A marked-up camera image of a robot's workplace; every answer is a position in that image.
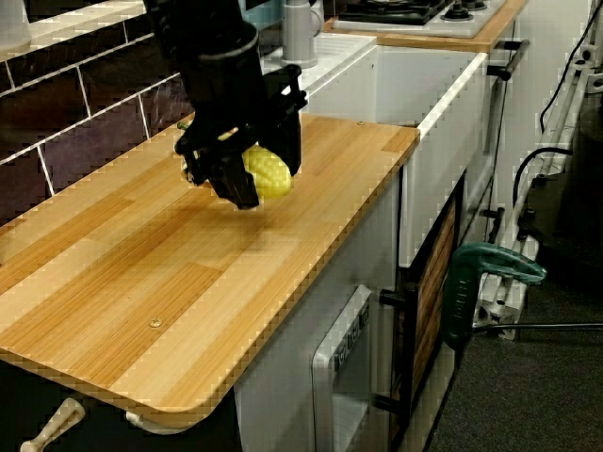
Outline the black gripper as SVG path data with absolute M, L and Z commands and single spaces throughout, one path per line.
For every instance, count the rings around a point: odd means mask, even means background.
M 194 184 L 209 181 L 239 210 L 259 205 L 253 176 L 240 157 L 254 144 L 276 154 L 296 175 L 302 162 L 302 68 L 262 73 L 258 38 L 227 52 L 200 54 L 181 69 L 195 119 L 176 145 Z

